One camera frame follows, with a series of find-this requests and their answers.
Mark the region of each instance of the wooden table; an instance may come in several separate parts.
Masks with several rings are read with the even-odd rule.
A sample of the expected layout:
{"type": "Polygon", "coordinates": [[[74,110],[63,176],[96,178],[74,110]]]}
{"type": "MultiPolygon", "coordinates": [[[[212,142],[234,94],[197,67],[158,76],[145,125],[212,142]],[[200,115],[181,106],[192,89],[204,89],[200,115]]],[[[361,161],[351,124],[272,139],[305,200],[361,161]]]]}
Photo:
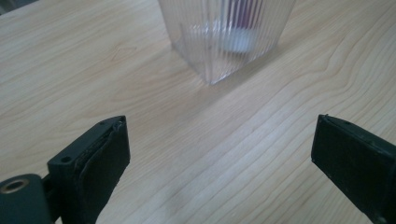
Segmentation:
{"type": "Polygon", "coordinates": [[[0,17],[0,179],[126,115],[97,223],[370,223],[311,162],[318,114],[396,143],[396,2],[297,0],[278,46],[215,86],[156,0],[39,0],[0,17]]]}

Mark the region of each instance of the ribbed plastic cup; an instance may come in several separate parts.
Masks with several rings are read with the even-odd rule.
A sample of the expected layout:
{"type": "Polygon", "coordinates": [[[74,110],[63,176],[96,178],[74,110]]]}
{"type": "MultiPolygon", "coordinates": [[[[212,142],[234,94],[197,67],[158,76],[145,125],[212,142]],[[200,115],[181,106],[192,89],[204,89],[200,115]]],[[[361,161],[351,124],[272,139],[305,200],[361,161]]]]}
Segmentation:
{"type": "Polygon", "coordinates": [[[209,84],[272,49],[295,0],[158,0],[173,47],[209,84]]]}

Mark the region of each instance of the black plastic part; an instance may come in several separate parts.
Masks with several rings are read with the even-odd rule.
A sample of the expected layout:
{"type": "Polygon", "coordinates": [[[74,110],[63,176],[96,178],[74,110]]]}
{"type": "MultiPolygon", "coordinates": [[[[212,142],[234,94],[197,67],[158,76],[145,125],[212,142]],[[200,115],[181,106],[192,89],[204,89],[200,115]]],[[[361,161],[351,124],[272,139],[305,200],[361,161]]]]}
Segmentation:
{"type": "Polygon", "coordinates": [[[61,215],[61,205],[59,200],[58,192],[53,187],[50,181],[50,175],[46,175],[43,178],[44,192],[46,193],[47,203],[49,205],[49,214],[52,222],[55,222],[61,215]]]}
{"type": "Polygon", "coordinates": [[[95,223],[129,160],[125,117],[101,121],[52,158],[63,224],[95,223]]]}
{"type": "Polygon", "coordinates": [[[396,223],[396,146],[320,115],[312,162],[374,223],[396,223]]]}
{"type": "Polygon", "coordinates": [[[0,183],[0,223],[52,223],[39,175],[19,175],[0,183]]]}

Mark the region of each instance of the clear plastic container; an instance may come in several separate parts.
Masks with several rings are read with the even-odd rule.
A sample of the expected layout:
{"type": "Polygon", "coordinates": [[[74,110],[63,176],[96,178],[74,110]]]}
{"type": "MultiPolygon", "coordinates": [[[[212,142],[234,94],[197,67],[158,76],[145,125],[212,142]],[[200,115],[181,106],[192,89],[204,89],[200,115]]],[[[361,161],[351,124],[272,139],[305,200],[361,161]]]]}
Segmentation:
{"type": "Polygon", "coordinates": [[[209,84],[272,49],[295,0],[158,0],[173,47],[209,84]]]}

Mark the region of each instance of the light wooden surface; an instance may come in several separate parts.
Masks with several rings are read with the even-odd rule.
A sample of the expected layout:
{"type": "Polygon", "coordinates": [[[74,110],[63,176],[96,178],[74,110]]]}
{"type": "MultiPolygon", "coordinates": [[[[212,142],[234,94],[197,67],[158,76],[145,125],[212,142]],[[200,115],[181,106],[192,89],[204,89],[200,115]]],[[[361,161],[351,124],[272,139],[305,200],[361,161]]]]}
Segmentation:
{"type": "Polygon", "coordinates": [[[370,223],[311,162],[318,114],[396,143],[396,1],[297,0],[277,48],[215,86],[155,0],[0,17],[0,179],[124,114],[131,164],[97,223],[370,223]]]}

